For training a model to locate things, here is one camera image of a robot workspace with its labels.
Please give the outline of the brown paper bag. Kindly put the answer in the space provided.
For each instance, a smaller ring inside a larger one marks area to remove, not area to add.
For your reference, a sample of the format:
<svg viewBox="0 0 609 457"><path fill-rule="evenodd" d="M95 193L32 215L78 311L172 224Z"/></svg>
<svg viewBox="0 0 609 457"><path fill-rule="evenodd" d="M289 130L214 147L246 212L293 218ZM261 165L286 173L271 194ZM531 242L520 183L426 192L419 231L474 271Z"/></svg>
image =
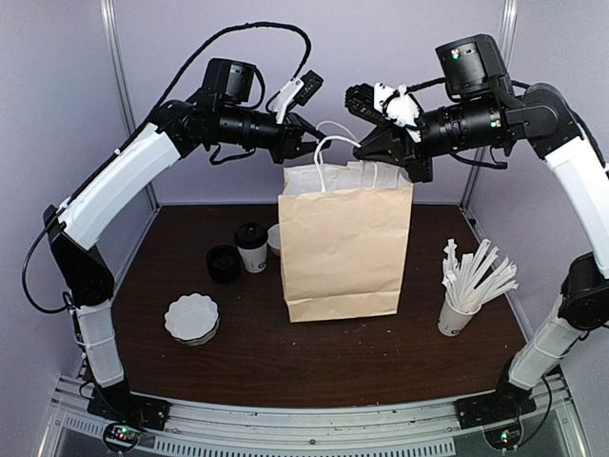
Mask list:
<svg viewBox="0 0 609 457"><path fill-rule="evenodd" d="M393 315L402 291L414 186L380 162L324 161L347 130L314 146L311 164L284 170L278 197L281 276L293 323Z"/></svg>

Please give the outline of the single white paper cup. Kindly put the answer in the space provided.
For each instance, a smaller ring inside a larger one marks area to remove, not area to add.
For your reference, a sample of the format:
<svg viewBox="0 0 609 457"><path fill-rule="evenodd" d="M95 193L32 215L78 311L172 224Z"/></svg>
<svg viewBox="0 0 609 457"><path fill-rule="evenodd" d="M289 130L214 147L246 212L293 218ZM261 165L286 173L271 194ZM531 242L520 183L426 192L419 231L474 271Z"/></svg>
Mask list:
<svg viewBox="0 0 609 457"><path fill-rule="evenodd" d="M249 273L260 273L266 268L267 244L256 248L238 247L244 267Z"/></svg>

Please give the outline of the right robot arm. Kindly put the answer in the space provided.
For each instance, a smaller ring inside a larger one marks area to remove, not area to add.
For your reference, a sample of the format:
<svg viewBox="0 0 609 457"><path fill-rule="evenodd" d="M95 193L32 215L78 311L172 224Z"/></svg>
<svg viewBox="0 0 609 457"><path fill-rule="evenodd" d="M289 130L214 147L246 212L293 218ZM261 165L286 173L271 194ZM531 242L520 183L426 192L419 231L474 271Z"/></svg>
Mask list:
<svg viewBox="0 0 609 457"><path fill-rule="evenodd" d="M347 110L373 125L356 158L402 168L412 182L427 183L437 156L461 159L478 148L510 153L524 140L557 177L591 245L572 262L551 314L505 365L488 399L488 412L504 421L582 334L608 321L608 167L589 128L555 87L537 83L515 93L492 36L465 37L436 54L447 107L422 109L412 86L360 84L346 91Z"/></svg>

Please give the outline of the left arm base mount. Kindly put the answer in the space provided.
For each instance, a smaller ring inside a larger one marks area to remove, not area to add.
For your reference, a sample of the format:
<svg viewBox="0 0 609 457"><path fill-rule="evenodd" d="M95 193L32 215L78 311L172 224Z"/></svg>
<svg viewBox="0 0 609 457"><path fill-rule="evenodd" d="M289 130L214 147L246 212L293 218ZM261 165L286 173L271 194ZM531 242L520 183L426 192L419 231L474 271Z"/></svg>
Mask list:
<svg viewBox="0 0 609 457"><path fill-rule="evenodd" d="M108 450L129 452L141 443L146 432L164 430L169 401L134 394L127 380L110 387L92 384L87 412L109 420L102 432L102 442Z"/></svg>

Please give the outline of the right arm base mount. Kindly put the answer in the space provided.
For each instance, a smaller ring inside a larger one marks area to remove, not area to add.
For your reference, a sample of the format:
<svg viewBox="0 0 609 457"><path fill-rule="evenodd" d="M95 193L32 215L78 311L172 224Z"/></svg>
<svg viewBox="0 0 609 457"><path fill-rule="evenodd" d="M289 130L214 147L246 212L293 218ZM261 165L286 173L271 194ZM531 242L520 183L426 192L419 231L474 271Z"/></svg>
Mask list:
<svg viewBox="0 0 609 457"><path fill-rule="evenodd" d="M521 416L535 412L531 390L500 382L490 393L454 402L461 429L482 427L486 443L495 450L515 449L523 438Z"/></svg>

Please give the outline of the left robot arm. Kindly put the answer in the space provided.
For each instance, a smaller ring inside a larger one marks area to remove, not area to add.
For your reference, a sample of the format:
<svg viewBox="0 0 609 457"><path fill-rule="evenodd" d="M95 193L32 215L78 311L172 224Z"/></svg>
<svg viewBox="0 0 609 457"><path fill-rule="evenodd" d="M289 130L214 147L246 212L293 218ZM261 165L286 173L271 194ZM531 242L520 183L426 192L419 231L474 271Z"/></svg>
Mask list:
<svg viewBox="0 0 609 457"><path fill-rule="evenodd" d="M310 100L323 78L297 69L275 95L262 95L249 105L252 82L263 79L253 64L211 59L198 89L179 101L169 99L172 89L166 88L125 143L71 196L44 213L37 238L49 241L68 288L63 308L75 317L95 385L104 388L99 405L117 423L130 421L137 404L119 388L128 384L111 318L115 281L97 242L144 187L199 147L209 152L214 166L259 149L276 164L312 152L315 146L304 136L324 136L294 108Z"/></svg>

